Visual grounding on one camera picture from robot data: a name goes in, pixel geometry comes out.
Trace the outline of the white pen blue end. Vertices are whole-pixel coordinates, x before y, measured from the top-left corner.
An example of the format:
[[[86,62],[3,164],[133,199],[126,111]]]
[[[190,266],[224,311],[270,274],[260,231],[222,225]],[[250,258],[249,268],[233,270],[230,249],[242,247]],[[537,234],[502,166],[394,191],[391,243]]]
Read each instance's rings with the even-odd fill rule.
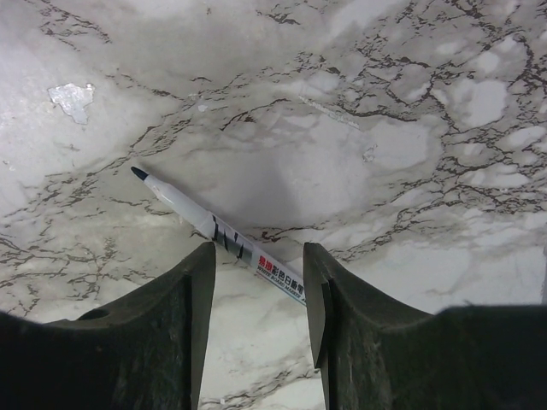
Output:
[[[229,254],[249,265],[259,276],[273,284],[301,304],[306,303],[303,278],[281,262],[274,259],[248,238],[230,227],[221,218],[198,205],[171,184],[150,173],[131,168],[159,201],[170,207],[184,221],[190,223],[200,234],[214,241]]]

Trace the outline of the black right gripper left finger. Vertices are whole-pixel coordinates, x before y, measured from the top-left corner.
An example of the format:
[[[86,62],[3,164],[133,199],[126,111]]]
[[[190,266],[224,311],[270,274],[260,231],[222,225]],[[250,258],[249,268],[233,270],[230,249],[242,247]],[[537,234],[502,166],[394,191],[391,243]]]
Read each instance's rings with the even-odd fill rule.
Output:
[[[1,316],[4,409],[195,409],[215,246],[75,320]]]

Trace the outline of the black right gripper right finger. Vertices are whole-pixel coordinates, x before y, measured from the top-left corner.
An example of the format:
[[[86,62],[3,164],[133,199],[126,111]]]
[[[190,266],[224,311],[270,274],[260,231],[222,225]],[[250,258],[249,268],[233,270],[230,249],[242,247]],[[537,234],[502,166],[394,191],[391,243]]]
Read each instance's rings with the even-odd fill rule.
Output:
[[[309,340],[329,409],[543,409],[546,308],[388,296],[318,243],[303,247]]]

